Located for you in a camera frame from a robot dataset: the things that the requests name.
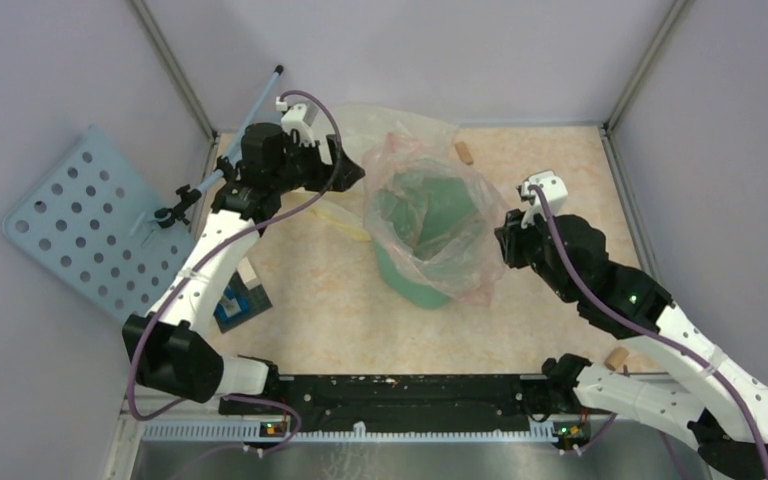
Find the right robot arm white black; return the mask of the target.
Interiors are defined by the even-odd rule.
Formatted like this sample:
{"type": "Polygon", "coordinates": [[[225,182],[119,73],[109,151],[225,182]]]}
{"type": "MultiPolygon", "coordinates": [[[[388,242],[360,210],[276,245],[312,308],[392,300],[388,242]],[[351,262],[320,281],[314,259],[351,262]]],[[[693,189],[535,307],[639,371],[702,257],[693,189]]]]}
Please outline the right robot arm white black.
{"type": "Polygon", "coordinates": [[[542,367],[554,409],[615,413],[684,443],[722,475],[768,479],[768,387],[702,334],[651,276],[612,261],[600,230],[576,215],[511,210],[495,237],[507,266],[532,269],[591,326],[675,381],[660,388],[566,354],[542,367]]]}

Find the pink translucent trash bag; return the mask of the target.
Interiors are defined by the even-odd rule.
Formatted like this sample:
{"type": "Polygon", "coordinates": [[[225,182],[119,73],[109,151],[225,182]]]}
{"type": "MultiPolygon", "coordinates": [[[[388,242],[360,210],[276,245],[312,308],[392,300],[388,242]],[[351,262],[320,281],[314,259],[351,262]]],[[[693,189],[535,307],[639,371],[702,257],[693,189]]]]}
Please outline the pink translucent trash bag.
{"type": "Polygon", "coordinates": [[[364,156],[363,227],[378,271],[424,309],[491,303],[506,267],[494,236],[507,204],[484,175],[448,151],[395,133],[364,156]]]}

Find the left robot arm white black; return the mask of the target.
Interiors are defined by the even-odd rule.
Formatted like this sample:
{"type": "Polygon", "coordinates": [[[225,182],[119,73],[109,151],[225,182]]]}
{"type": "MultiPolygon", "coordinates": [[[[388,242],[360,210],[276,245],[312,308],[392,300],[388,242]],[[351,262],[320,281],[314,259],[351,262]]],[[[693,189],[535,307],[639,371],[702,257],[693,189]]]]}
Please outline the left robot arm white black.
{"type": "Polygon", "coordinates": [[[205,331],[240,263],[265,229],[312,204],[305,201],[283,211],[283,196],[299,189],[315,199],[344,192],[365,171],[349,158],[338,132],[318,140],[310,127],[298,122],[252,124],[239,145],[239,160],[223,156],[217,161],[224,183],[183,267],[146,313],[131,315],[123,326],[130,405],[136,403],[139,386],[176,401],[198,403],[242,394],[243,401],[262,414],[279,404],[281,388],[269,379],[267,361],[220,354],[205,339],[205,331]]]}

